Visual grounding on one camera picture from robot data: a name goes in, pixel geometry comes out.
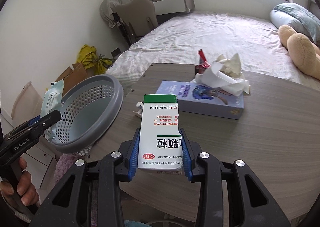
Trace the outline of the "left hand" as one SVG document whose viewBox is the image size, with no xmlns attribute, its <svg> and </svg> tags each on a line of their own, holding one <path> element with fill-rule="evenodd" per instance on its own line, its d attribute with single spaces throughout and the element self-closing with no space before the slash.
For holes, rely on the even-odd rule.
<svg viewBox="0 0 320 227">
<path fill-rule="evenodd" d="M 1 194 L 7 203 L 18 210 L 19 206 L 13 198 L 15 191 L 21 196 L 21 203 L 24 206 L 34 205 L 39 202 L 39 194 L 35 186 L 31 183 L 31 174 L 26 171 L 27 162 L 24 158 L 19 158 L 19 165 L 22 175 L 19 179 L 17 187 L 12 187 L 8 181 L 1 181 Z"/>
</svg>

